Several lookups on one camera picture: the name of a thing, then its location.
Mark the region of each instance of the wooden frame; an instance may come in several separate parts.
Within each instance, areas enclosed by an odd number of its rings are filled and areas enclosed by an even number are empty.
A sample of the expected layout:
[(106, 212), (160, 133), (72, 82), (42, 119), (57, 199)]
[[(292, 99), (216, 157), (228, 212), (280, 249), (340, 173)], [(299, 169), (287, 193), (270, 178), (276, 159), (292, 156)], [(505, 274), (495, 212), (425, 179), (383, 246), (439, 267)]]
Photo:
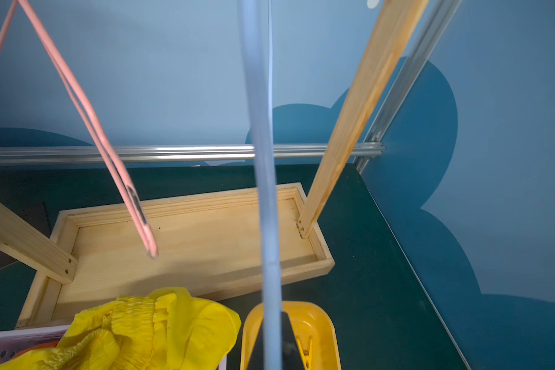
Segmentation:
[[(282, 284), (325, 275), (335, 262), (320, 228), (303, 239), (296, 227), (306, 203), (302, 186), (277, 188)], [(261, 288), (256, 188), (154, 199), (142, 207), (160, 246), (156, 260), (145, 257), (124, 204), (61, 211), (51, 239), (78, 258), (76, 276), (62, 285), (37, 272), (18, 327), (65, 320), (161, 286), (184, 286), (213, 300)]]
[[(426, 5), (427, 0), (385, 1), (308, 201), (300, 184), (278, 187), (282, 283), (332, 269), (317, 219)], [(160, 233), (164, 258), (158, 262), (135, 254), (142, 251), (132, 247), (140, 238), (124, 205), (62, 211), (48, 239), (0, 204), (0, 250), (37, 270), (17, 326), (68, 319), (119, 294), (147, 294), (160, 286), (182, 285), (216, 300), (260, 289), (256, 189), (142, 206)]]

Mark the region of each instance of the yellow plastic basket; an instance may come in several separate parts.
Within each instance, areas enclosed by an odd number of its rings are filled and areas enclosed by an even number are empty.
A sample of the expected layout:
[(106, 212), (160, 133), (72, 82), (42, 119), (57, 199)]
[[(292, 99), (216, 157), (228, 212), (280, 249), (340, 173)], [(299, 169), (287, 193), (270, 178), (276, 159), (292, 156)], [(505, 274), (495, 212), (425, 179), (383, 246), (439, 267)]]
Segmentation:
[[(335, 328), (321, 307), (309, 302), (284, 301), (294, 336), (307, 370), (341, 370)], [(243, 326), (241, 370), (246, 370), (263, 320), (263, 304), (248, 314)]]

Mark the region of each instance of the wooden stick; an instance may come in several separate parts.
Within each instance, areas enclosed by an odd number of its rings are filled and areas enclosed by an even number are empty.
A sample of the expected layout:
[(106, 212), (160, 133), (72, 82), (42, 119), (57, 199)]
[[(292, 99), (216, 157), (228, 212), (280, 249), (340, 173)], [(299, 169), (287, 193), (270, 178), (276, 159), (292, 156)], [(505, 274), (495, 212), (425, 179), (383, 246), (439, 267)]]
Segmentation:
[(61, 284), (72, 282), (78, 260), (0, 203), (0, 251)]
[(382, 5), (298, 219), (302, 237), (310, 235), (312, 223), (321, 214), (427, 3), (427, 0), (387, 0)]

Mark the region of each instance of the metal rail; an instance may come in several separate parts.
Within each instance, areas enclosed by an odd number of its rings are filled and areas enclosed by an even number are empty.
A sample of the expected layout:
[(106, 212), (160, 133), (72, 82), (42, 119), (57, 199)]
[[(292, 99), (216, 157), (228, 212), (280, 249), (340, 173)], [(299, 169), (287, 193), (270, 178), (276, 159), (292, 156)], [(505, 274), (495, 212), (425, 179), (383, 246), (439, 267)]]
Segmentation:
[[(385, 101), (378, 110), (374, 121), (372, 121), (364, 139), (365, 142), (379, 143), (382, 140), (461, 2), (462, 0), (438, 0), (420, 35), (420, 39), (407, 56), (403, 67), (401, 67), (397, 78), (386, 95)], [(362, 173), (364, 171), (368, 160), (367, 157), (356, 158), (355, 164), (358, 172)]]
[[(276, 159), (321, 158), (326, 144), (275, 144)], [(380, 143), (358, 143), (351, 155), (375, 157)], [(253, 145), (125, 146), (115, 151), (126, 163), (184, 162), (190, 160), (240, 160), (255, 157)], [(95, 146), (0, 147), (0, 166), (86, 165), (103, 163)]]

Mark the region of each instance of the light blue pole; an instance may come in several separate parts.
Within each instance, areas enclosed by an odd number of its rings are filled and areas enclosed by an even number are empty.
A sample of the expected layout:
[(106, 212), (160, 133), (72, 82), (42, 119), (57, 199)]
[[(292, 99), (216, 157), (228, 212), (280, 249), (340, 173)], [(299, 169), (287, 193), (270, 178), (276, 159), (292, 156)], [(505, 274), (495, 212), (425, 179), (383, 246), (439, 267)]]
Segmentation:
[(259, 0), (241, 0), (241, 50), (247, 85), (255, 178), (259, 190), (261, 259), (263, 261), (263, 354), (265, 370), (282, 370), (282, 277), (279, 264), (278, 197), (273, 159), (272, 22), (269, 0), (269, 78), (263, 73)]

